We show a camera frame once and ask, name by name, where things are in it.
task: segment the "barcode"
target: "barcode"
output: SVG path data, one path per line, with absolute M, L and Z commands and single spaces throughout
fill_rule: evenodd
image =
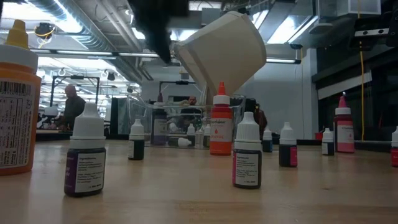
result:
M 0 82 L 0 93 L 10 95 L 30 95 L 32 87 L 28 84 L 14 82 Z

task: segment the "bottle label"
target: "bottle label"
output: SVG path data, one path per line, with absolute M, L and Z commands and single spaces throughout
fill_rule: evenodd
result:
M 105 152 L 68 155 L 65 186 L 75 193 L 102 189 L 104 172 Z
M 290 148 L 290 165 L 297 166 L 297 147 Z
M 322 154 L 323 155 L 328 154 L 328 143 L 322 143 Z
M 154 119 L 154 135 L 165 136 L 166 132 L 166 119 Z
M 232 141 L 232 119 L 212 118 L 210 141 L 231 142 Z
M 398 166 L 398 149 L 391 149 L 391 164 Z
M 239 185 L 258 185 L 259 155 L 234 152 L 232 181 Z
M 354 126 L 352 121 L 337 121 L 337 151 L 354 152 Z
M 0 78 L 0 169 L 26 166 L 35 108 L 35 86 Z
M 134 158 L 134 141 L 129 141 L 129 151 L 127 157 L 130 159 Z

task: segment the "bottle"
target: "bottle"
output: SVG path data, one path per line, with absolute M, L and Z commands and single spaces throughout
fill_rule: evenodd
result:
M 210 124 L 207 124 L 205 127 L 205 133 L 203 136 L 203 146 L 206 148 L 210 147 L 210 133 L 211 133 L 211 127 L 210 127 Z
M 75 118 L 73 135 L 67 153 L 64 192 L 71 197 L 101 193 L 104 188 L 105 137 L 104 120 L 95 103 L 86 103 Z
M 398 167 L 398 126 L 394 133 L 392 133 L 391 141 L 391 165 Z
M 152 132 L 150 134 L 150 143 L 154 145 L 166 144 L 167 134 L 167 113 L 162 108 L 164 103 L 154 103 L 152 112 Z
M 297 140 L 289 122 L 285 122 L 280 131 L 279 165 L 281 167 L 297 167 Z
M 140 119 L 136 119 L 130 129 L 129 136 L 129 152 L 127 158 L 129 160 L 143 160 L 144 159 L 144 127 Z
M 344 96 L 340 97 L 336 108 L 334 121 L 335 151 L 354 153 L 354 123 L 351 117 L 351 109 L 347 107 Z
M 218 94 L 213 97 L 213 105 L 210 121 L 210 154 L 230 156 L 232 151 L 232 109 L 229 108 L 229 96 L 225 93 L 223 82 L 220 82 Z
M 16 19 L 0 45 L 0 139 L 13 139 L 0 142 L 0 175 L 32 170 L 41 86 L 37 63 L 25 22 Z
M 269 130 L 268 126 L 264 130 L 264 134 L 262 135 L 262 151 L 263 152 L 272 152 L 272 132 Z
M 244 112 L 238 124 L 233 154 L 232 183 L 243 189 L 261 187 L 261 141 L 253 112 Z
M 335 155 L 335 142 L 333 140 L 333 132 L 331 132 L 328 128 L 326 128 L 323 132 L 322 154 L 325 156 Z
M 189 146 L 193 146 L 195 143 L 195 127 L 193 124 L 189 124 L 188 131 L 187 131 L 188 140 L 191 141 Z

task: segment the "wooden table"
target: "wooden table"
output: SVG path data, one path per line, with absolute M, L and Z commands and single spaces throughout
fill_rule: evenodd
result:
M 146 148 L 127 160 L 127 141 L 107 141 L 100 195 L 63 194 L 68 141 L 36 144 L 34 169 L 0 177 L 0 223 L 398 223 L 398 169 L 389 154 L 321 156 L 298 148 L 298 168 L 263 155 L 262 187 L 231 185 L 231 157 Z

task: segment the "orange bottle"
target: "orange bottle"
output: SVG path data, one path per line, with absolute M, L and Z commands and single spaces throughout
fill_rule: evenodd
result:
M 229 96 L 220 82 L 218 94 L 213 97 L 211 109 L 210 154 L 230 156 L 232 151 L 232 109 L 229 108 Z
M 41 78 L 38 56 L 28 48 L 25 22 L 15 20 L 0 45 L 0 175 L 33 166 Z

